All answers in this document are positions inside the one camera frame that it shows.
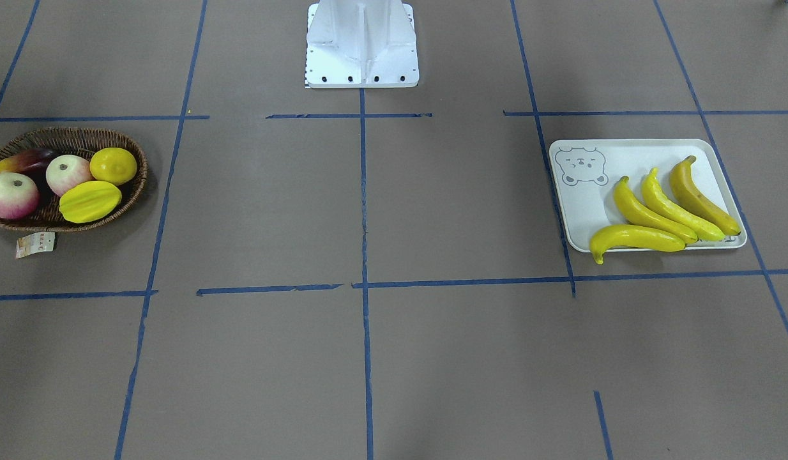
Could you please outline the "pink white plastic apple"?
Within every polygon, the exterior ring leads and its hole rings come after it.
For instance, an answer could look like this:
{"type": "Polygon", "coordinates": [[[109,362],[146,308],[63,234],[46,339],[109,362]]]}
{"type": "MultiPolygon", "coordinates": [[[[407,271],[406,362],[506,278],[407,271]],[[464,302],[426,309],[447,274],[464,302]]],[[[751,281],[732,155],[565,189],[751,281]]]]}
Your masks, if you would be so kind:
{"type": "Polygon", "coordinates": [[[0,174],[0,218],[22,219],[37,210],[40,194],[29,176],[16,172],[0,174]]]}

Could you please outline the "brown wicker basket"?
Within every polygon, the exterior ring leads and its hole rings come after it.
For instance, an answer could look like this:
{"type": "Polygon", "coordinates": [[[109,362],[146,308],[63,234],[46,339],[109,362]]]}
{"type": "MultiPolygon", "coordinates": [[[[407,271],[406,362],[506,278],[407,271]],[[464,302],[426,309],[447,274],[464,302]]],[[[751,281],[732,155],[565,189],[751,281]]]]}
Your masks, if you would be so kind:
{"type": "Polygon", "coordinates": [[[68,222],[59,212],[59,198],[51,191],[41,192],[34,212],[24,218],[0,218],[0,228],[17,232],[84,232],[110,224],[137,204],[148,181],[149,164],[139,142],[128,135],[107,128],[45,127],[15,137],[0,149],[0,160],[30,148],[50,148],[90,160],[103,148],[124,148],[136,158],[138,170],[126,184],[120,185],[122,198],[112,212],[94,222],[68,222]]]}

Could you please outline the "yellow plastic lemon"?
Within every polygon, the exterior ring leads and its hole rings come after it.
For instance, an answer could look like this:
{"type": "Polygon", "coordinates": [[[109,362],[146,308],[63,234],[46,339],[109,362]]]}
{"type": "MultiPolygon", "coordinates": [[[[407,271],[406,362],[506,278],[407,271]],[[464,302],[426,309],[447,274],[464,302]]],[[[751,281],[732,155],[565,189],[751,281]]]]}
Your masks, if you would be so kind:
{"type": "Polygon", "coordinates": [[[120,186],[136,176],[138,163],[128,149],[104,148],[91,157],[89,169],[96,180],[120,186]]]}

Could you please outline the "dark red plastic fruit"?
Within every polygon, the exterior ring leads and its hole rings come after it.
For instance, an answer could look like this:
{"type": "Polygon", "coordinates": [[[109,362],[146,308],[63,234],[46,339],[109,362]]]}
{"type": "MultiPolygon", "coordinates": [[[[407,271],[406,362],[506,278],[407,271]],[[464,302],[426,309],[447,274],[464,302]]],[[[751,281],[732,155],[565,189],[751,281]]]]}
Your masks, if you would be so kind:
{"type": "Polygon", "coordinates": [[[34,180],[41,192],[50,192],[46,172],[50,163],[62,153],[50,148],[30,148],[0,160],[0,174],[23,174],[34,180]]]}

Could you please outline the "paper basket tag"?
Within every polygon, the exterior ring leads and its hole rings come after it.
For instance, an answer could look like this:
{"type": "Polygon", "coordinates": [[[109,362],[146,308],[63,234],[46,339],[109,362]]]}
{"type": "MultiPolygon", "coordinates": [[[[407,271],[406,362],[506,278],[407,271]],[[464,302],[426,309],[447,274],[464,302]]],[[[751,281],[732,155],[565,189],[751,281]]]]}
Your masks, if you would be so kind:
{"type": "Polygon", "coordinates": [[[56,248],[56,239],[56,232],[37,232],[23,236],[15,242],[15,259],[52,252],[56,248]]]}

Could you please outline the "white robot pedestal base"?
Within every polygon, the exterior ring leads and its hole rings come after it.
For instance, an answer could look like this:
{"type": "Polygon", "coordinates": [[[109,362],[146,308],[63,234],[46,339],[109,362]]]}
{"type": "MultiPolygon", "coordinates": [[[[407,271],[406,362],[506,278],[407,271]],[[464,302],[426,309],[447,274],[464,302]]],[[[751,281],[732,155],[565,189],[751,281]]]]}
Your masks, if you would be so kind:
{"type": "Polygon", "coordinates": [[[307,88],[413,88],[414,10],[402,1],[319,1],[307,10],[307,88]]]}

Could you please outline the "white bear print tray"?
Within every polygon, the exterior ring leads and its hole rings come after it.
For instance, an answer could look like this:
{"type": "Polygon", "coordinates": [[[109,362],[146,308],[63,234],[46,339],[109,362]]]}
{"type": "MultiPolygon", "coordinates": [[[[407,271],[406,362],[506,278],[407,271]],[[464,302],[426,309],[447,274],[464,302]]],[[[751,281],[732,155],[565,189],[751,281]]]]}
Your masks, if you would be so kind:
{"type": "Polygon", "coordinates": [[[554,184],[566,238],[575,250],[589,251],[589,240],[602,227],[625,224],[616,206],[616,183],[627,176],[628,186],[642,200],[642,181],[653,168],[669,200],[678,203],[671,187],[671,172],[690,156],[691,179],[699,192],[731,216],[739,235],[721,241],[700,240],[689,250],[736,249],[749,233],[724,178],[723,170],[708,142],[701,139],[561,139],[549,148],[554,184]]]}

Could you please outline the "yellow plastic banana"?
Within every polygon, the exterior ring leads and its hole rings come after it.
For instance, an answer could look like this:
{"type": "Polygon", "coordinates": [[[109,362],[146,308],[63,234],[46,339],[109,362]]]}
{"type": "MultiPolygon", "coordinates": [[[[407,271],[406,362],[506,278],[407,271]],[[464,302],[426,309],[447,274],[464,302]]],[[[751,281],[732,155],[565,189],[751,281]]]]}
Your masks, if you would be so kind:
{"type": "Polygon", "coordinates": [[[686,242],[672,233],[633,224],[602,227],[589,240],[589,252],[597,265],[603,265],[604,254],[615,247],[678,252],[685,249],[686,242]]]}
{"type": "Polygon", "coordinates": [[[683,209],[682,206],[668,198],[658,180],[658,169],[652,168],[642,180],[641,192],[643,201],[648,208],[658,215],[678,222],[697,234],[699,240],[709,242],[723,241],[726,236],[717,225],[683,209]]]}
{"type": "Polygon", "coordinates": [[[712,222],[725,236],[741,235],[739,222],[724,207],[718,206],[698,189],[692,177],[692,166],[695,161],[697,157],[689,155],[672,167],[669,173],[672,195],[684,210],[712,222]]]}
{"type": "Polygon", "coordinates": [[[617,181],[613,191],[613,200],[619,212],[631,224],[652,227],[674,234],[686,244],[699,241],[697,233],[692,228],[670,218],[663,217],[659,213],[650,210],[645,204],[642,204],[631,190],[628,176],[622,176],[617,181]]]}

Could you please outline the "yellow plastic starfruit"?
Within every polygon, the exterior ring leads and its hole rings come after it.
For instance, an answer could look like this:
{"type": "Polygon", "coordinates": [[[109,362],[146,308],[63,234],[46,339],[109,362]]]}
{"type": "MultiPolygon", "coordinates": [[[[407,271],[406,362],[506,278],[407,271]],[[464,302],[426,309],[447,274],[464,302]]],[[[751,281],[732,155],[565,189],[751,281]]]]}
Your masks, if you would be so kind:
{"type": "Polygon", "coordinates": [[[109,181],[85,181],[59,199],[59,213],[65,221],[85,224],[105,218],[122,201],[122,192],[109,181]]]}

